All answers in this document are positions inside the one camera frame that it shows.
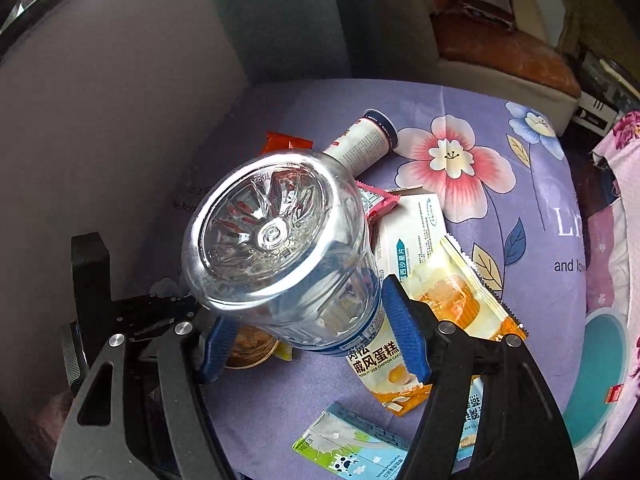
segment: silver rivet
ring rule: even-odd
[[[522,344],[522,339],[520,339],[515,334],[507,334],[504,340],[507,342],[507,345],[512,346],[514,348],[517,348]]]
[[[126,338],[122,334],[113,334],[109,338],[109,346],[120,346]]]
[[[193,325],[188,321],[183,321],[181,323],[178,323],[175,326],[174,330],[175,330],[175,333],[177,333],[177,335],[185,335],[191,332],[191,330],[193,330]]]
[[[456,325],[450,321],[441,321],[438,323],[438,330],[443,334],[453,334],[456,331]]]

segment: teal oval mat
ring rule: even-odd
[[[613,314],[597,310],[584,328],[584,343],[578,378],[564,422],[574,447],[580,446],[606,421],[612,404],[605,399],[609,389],[623,381],[626,368],[626,335]]]

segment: red wrapper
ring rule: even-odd
[[[276,150],[292,150],[294,148],[306,148],[310,150],[313,147],[311,140],[300,139],[286,134],[278,134],[276,132],[267,132],[267,143],[260,152],[268,153]]]
[[[383,189],[377,189],[358,181],[356,183],[360,189],[360,198],[362,199],[365,218],[369,226],[395,208],[400,200],[399,196],[392,195]]]

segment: beige leaf print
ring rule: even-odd
[[[480,276],[491,290],[500,292],[502,290],[502,278],[498,272],[498,266],[494,259],[480,246],[474,244],[474,251],[471,259],[478,267]]]
[[[515,155],[520,159],[521,163],[524,164],[527,168],[531,168],[529,155],[527,155],[527,150],[524,149],[522,143],[518,139],[516,139],[515,137],[511,137],[510,135],[507,135],[507,140],[509,141],[511,151],[515,153]]]

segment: pink wrapper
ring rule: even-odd
[[[358,181],[356,181],[356,183],[360,189],[365,218],[369,226],[391,211],[398,203],[398,200],[400,200],[399,196],[392,195],[383,189],[377,189]]]

